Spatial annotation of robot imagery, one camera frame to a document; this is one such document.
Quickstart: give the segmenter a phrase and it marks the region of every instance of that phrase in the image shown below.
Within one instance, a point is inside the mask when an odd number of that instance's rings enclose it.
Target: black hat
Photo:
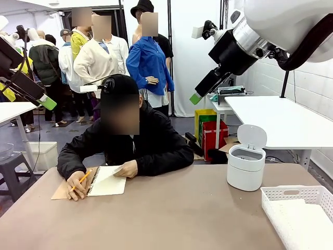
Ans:
[[[94,108],[117,108],[131,101],[138,102],[139,89],[135,80],[123,74],[114,74],[102,82],[105,87],[100,94],[100,103]]]
[[[142,12],[154,12],[154,5],[150,0],[139,0],[137,6],[131,9],[131,14],[135,18],[135,13],[137,10],[141,10]]]

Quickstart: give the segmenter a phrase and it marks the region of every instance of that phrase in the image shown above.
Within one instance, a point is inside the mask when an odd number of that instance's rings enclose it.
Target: table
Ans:
[[[217,102],[212,102],[214,111],[217,113],[217,123],[216,123],[216,143],[215,143],[215,148],[220,149],[219,147],[219,141],[220,141],[220,123],[218,121],[221,120],[221,115],[224,115],[223,117],[223,122],[227,124],[227,115],[232,115],[234,114],[234,111],[230,107],[219,107]]]
[[[283,250],[261,191],[226,182],[227,165],[127,180],[123,195],[51,201],[49,169],[0,218],[1,249]],[[267,164],[263,186],[319,185],[300,165]]]
[[[267,133],[267,149],[301,150],[300,164],[308,169],[311,151],[333,148],[333,121],[278,96],[238,96],[225,99],[243,124]]]
[[[31,111],[35,108],[36,106],[30,102],[0,103],[0,124],[7,121],[11,121],[13,118],[17,120],[17,125],[19,127],[25,151],[27,152],[28,163],[30,164],[31,169],[33,169],[34,160],[20,115],[25,112]]]

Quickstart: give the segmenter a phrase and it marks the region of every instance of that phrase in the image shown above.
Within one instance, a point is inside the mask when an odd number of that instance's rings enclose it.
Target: green jacket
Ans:
[[[75,29],[73,30],[72,37],[71,37],[71,47],[73,53],[73,60],[76,59],[78,56],[81,47],[86,44],[88,40],[81,35],[80,33],[76,32]]]
[[[50,45],[31,47],[29,57],[33,60],[33,71],[45,86],[60,80],[58,49]]]

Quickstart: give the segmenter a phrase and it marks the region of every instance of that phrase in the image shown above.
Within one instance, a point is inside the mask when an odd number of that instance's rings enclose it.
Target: white storage bin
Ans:
[[[276,206],[273,206],[272,201],[303,199],[306,204],[320,205],[333,223],[333,195],[323,186],[291,185],[262,187],[260,189],[262,191],[262,208],[287,250],[298,249],[294,247],[295,241],[298,239],[293,239],[291,236],[291,233],[293,232],[291,225],[288,222],[281,222],[281,220],[279,220],[279,217],[277,216],[278,211],[275,209]],[[318,239],[315,239],[314,234],[310,238],[314,243],[318,242]]]
[[[31,169],[34,168],[38,152],[39,152],[39,142],[29,142],[33,160]],[[23,155],[29,162],[29,158],[25,151],[22,151]],[[57,149],[57,142],[40,142],[40,155],[38,157],[38,162],[36,164],[35,171],[46,171],[52,167],[57,166],[58,164],[58,149]],[[25,165],[20,165],[22,170],[27,170]]]

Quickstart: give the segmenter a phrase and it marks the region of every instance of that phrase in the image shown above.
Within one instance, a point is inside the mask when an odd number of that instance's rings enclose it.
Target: notebook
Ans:
[[[121,166],[100,166],[92,168],[92,173],[87,177],[87,196],[102,196],[123,194],[126,177],[115,177],[115,173],[121,170]],[[62,181],[51,199],[67,199],[67,183]]]
[[[113,176],[120,170],[120,166],[98,167],[87,196],[123,194],[126,177]]]

